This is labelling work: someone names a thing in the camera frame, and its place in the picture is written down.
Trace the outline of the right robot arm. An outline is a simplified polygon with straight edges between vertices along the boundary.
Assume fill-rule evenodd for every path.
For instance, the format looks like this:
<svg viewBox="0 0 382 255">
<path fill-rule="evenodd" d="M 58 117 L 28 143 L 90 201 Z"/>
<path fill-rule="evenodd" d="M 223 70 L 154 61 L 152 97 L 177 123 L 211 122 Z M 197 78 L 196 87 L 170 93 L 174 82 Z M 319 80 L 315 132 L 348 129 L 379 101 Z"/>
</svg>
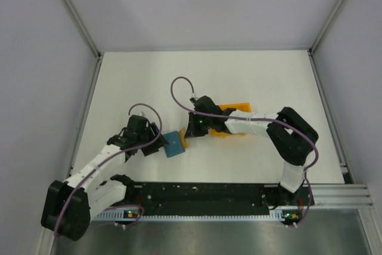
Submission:
<svg viewBox="0 0 382 255">
<path fill-rule="evenodd" d="M 278 187 L 279 199 L 287 205 L 300 198 L 305 181 L 307 157 L 317 153 L 318 133 L 294 109 L 260 114 L 234 107 L 221 108 L 208 96 L 192 97 L 185 138 L 203 137 L 215 131 L 225 135 L 249 134 L 270 139 L 284 160 Z"/>
</svg>

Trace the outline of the blue leather card holder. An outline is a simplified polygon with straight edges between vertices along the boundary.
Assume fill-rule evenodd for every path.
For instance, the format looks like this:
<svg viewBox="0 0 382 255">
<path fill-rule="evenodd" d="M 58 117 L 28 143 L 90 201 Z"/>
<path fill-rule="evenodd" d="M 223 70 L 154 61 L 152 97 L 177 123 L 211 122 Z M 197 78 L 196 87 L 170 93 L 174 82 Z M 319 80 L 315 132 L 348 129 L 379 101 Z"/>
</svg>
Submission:
<svg viewBox="0 0 382 255">
<path fill-rule="evenodd" d="M 164 146 L 167 158 L 171 158 L 185 152 L 178 131 L 172 131 L 164 134 L 164 139 L 167 141 L 167 144 Z"/>
</svg>

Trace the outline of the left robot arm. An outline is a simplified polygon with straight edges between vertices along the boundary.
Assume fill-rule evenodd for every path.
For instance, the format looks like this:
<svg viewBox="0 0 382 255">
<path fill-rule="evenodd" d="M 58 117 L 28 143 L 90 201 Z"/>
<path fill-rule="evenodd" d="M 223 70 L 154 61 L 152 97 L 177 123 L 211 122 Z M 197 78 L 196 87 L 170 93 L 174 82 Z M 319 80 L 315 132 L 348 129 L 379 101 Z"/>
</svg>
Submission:
<svg viewBox="0 0 382 255">
<path fill-rule="evenodd" d="M 131 204 L 135 200 L 134 181 L 121 168 L 139 150 L 151 154 L 163 147 L 161 131 L 161 123 L 141 115 L 130 116 L 126 127 L 109 138 L 83 169 L 49 185 L 41 226 L 77 241 L 104 210 L 115 204 Z"/>
</svg>

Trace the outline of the gold credit card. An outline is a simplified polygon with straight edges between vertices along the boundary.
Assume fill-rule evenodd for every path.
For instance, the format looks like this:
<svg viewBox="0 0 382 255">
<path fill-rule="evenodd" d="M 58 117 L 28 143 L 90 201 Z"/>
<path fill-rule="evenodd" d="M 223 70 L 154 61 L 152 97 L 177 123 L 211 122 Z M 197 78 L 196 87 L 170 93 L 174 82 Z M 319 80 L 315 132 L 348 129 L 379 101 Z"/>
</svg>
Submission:
<svg viewBox="0 0 382 255">
<path fill-rule="evenodd" d="M 179 132 L 178 135 L 180 137 L 181 146 L 184 150 L 186 150 L 189 147 L 189 143 L 186 139 L 186 127 L 183 127 Z"/>
</svg>

